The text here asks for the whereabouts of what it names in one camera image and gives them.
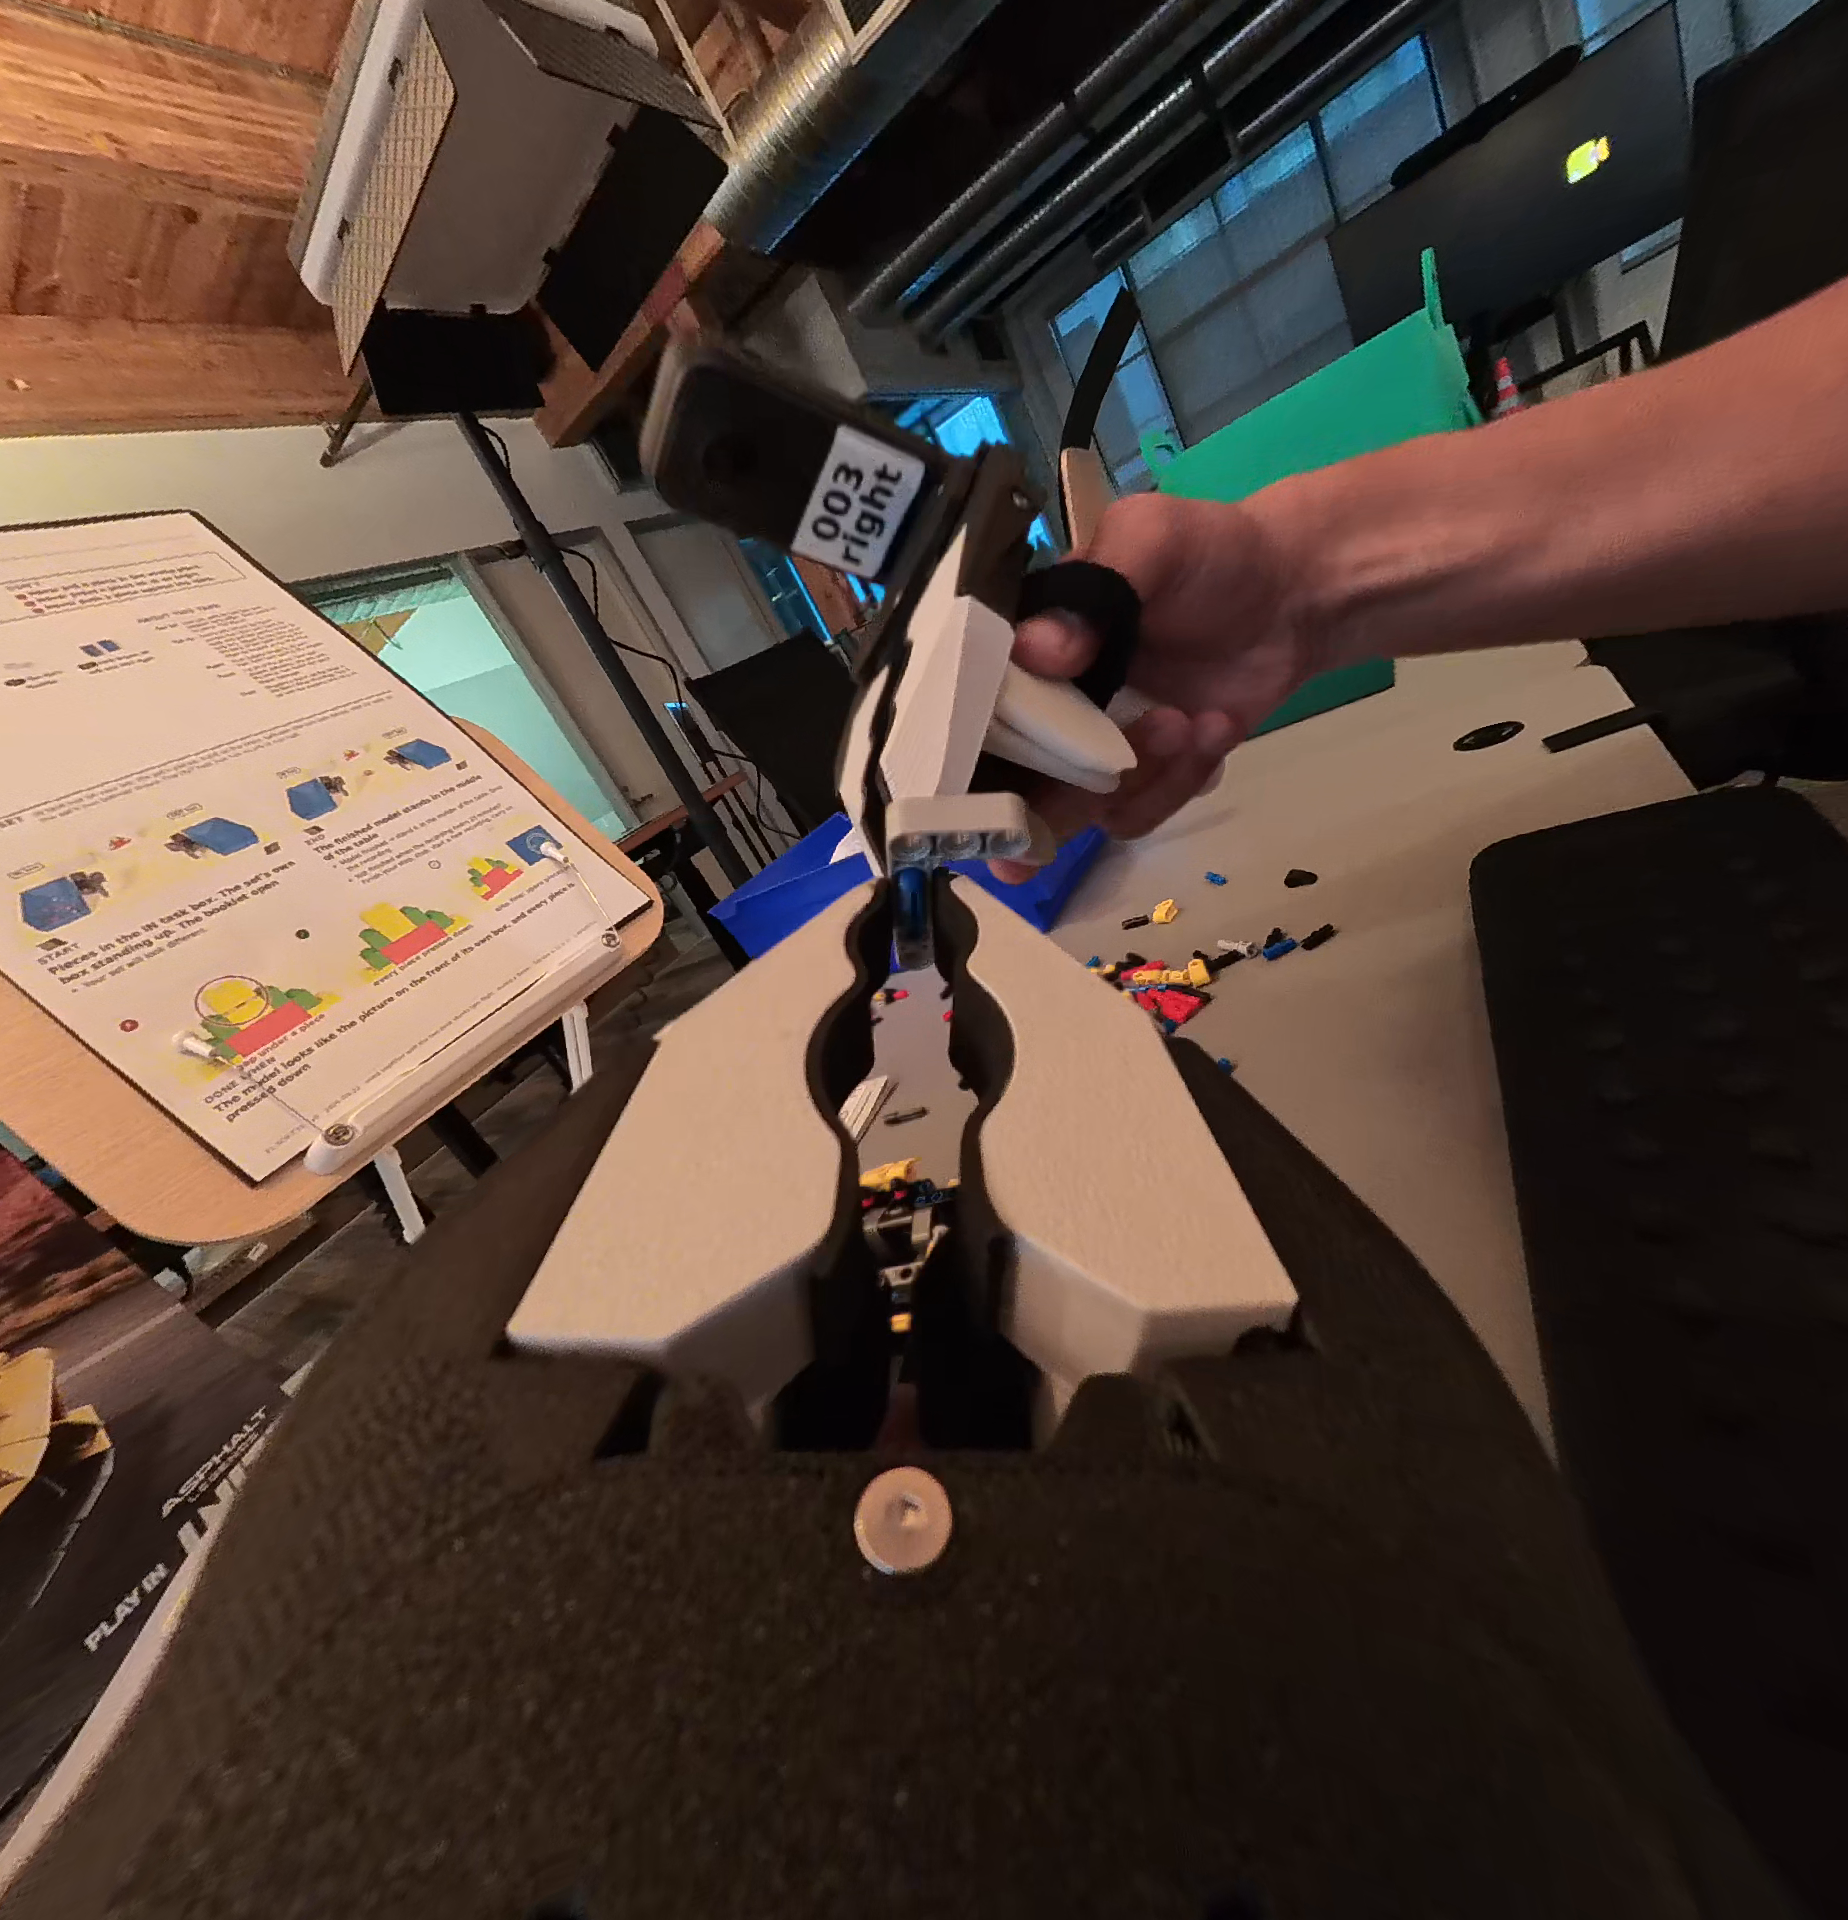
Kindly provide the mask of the person's right hand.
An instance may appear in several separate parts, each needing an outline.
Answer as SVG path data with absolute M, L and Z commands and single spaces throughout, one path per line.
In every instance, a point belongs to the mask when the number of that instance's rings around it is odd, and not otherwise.
M 998 875 L 1030 875 L 1046 841 L 1086 824 L 1145 838 L 1219 779 L 1227 757 L 1321 664 L 1307 628 L 1321 480 L 1290 476 L 1235 504 L 1142 493 L 1105 510 L 1081 554 L 1138 596 L 1125 690 L 1145 709 L 1124 723 L 1135 762 L 1108 792 L 1012 768 L 1040 838 L 1030 857 L 995 862 Z

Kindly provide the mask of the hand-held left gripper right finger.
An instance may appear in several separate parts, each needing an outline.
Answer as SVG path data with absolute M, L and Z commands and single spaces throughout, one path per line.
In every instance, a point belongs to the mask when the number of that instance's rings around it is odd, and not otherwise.
M 1298 1289 L 1174 1050 L 1125 997 L 966 878 L 937 875 L 949 1051 L 973 1092 L 958 1231 L 979 1322 L 1037 1375 L 1153 1377 L 1285 1335 Z

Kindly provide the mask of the grey desk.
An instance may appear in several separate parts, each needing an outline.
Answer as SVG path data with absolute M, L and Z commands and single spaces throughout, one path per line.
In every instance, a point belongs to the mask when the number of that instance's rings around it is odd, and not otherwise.
M 1578 640 L 1407 660 L 1392 690 L 1238 747 L 1208 796 L 1105 851 L 1053 931 L 1076 962 L 1176 962 L 1336 925 L 1227 970 L 1187 1034 L 1426 1265 L 1546 1453 L 1466 874 L 1498 839 L 1691 790 L 1644 729 L 1544 745 L 1629 703 Z

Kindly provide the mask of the black stand pole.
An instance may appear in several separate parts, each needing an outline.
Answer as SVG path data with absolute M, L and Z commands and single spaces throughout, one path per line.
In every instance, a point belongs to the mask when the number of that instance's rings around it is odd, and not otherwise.
M 457 428 L 474 451 L 478 466 L 498 493 L 516 538 L 523 542 L 530 564 L 547 580 L 548 589 L 572 620 L 577 633 L 599 660 L 608 677 L 620 703 L 624 705 L 636 733 L 643 737 L 649 754 L 662 775 L 672 779 L 678 802 L 687 808 L 687 817 L 697 828 L 698 839 L 717 862 L 719 870 L 732 886 L 749 878 L 749 867 L 732 844 L 732 838 L 717 814 L 714 804 L 703 798 L 703 789 L 687 760 L 678 754 L 664 721 L 649 706 L 636 677 L 624 660 L 621 648 L 607 631 L 591 599 L 570 574 L 566 553 L 556 542 L 551 529 L 541 520 L 521 490 L 515 473 L 505 463 L 505 445 L 490 428 L 487 428 L 472 412 L 454 413 Z

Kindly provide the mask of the white perforated ceiling box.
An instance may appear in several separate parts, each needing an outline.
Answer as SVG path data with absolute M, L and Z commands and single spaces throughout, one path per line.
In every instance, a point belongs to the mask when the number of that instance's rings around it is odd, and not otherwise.
M 614 132 L 643 105 L 722 157 L 714 113 L 634 8 L 353 3 L 288 235 L 338 365 L 361 365 L 379 303 L 508 315 L 536 302 Z

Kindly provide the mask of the person's right forearm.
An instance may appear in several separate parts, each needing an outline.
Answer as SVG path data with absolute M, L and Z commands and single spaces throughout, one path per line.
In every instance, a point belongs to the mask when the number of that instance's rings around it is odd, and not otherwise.
M 1739 334 L 1251 508 L 1298 660 L 1848 613 L 1848 277 Z

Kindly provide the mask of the yellow black brick car model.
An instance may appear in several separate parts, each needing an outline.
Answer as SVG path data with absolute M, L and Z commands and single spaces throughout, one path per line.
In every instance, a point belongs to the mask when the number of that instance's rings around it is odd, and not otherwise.
M 933 1250 L 951 1227 L 958 1180 L 941 1184 L 920 1172 L 915 1156 L 862 1173 L 862 1229 L 892 1337 L 910 1337 L 913 1297 Z

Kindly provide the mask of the toy car set box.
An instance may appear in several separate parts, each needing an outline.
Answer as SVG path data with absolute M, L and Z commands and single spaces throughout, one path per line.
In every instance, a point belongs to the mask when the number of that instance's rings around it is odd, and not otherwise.
M 93 1714 L 284 1405 L 0 1141 L 0 1819 Z

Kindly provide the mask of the large black screen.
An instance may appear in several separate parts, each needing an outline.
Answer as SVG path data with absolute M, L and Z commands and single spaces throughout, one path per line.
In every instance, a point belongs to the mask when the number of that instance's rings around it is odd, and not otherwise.
M 1682 217 L 1688 143 L 1675 7 L 1546 60 L 1332 233 L 1352 343 L 1433 300 L 1460 328 L 1547 300 Z

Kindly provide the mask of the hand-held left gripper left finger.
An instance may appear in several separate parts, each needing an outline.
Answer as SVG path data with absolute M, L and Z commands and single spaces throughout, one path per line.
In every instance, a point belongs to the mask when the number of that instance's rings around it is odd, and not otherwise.
M 721 1380 L 749 1405 L 817 1355 L 811 1284 L 857 1187 L 818 1043 L 873 983 L 854 939 L 881 902 L 857 885 L 655 1034 L 511 1348 Z

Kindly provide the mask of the metal ventilation duct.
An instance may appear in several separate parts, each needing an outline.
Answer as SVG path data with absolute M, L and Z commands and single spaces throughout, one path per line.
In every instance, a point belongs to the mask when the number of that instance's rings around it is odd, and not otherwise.
M 1173 206 L 1443 3 L 811 3 L 733 119 L 707 220 L 940 348 L 1110 213 Z

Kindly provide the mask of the blue plastic bin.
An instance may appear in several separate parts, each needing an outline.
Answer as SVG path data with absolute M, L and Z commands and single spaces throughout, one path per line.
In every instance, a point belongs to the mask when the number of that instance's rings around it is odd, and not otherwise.
M 1063 839 L 1054 858 L 1024 881 L 1003 881 L 982 858 L 958 862 L 953 871 L 1006 902 L 1035 929 L 1053 931 L 1106 844 L 1105 828 L 1094 824 Z M 871 866 L 856 828 L 846 814 L 836 810 L 758 875 L 717 902 L 714 918 L 747 956 L 756 957 L 869 878 Z

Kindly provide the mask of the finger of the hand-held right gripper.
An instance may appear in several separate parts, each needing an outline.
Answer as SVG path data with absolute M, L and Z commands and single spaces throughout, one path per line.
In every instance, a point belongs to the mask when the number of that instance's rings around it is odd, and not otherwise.
M 867 857 L 890 857 L 893 810 L 904 796 L 885 762 L 903 677 L 900 662 L 885 662 L 859 686 L 840 742 L 840 808 Z
M 971 789 L 1012 653 L 1015 628 L 961 589 L 966 547 L 937 564 L 910 618 L 878 772 L 890 802 L 956 796 Z

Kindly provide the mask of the short grey holed beam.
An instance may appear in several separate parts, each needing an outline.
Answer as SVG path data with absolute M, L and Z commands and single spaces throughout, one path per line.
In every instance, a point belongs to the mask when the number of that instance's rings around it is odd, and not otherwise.
M 961 862 L 1024 858 L 1035 833 L 1008 790 L 893 796 L 884 812 L 881 871 L 928 871 Z

